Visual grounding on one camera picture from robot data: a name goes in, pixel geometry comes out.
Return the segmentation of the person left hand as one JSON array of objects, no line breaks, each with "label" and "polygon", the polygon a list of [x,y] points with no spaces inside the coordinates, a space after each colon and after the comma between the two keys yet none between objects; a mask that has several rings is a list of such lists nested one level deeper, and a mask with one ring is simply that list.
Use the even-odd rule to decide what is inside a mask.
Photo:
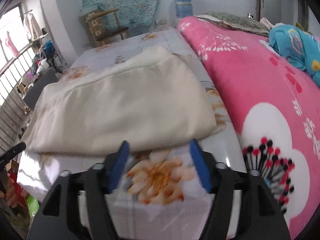
[{"label": "person left hand", "polygon": [[7,180],[6,193],[0,192],[0,198],[6,200],[8,207],[16,208],[18,206],[17,194],[11,178]]}]

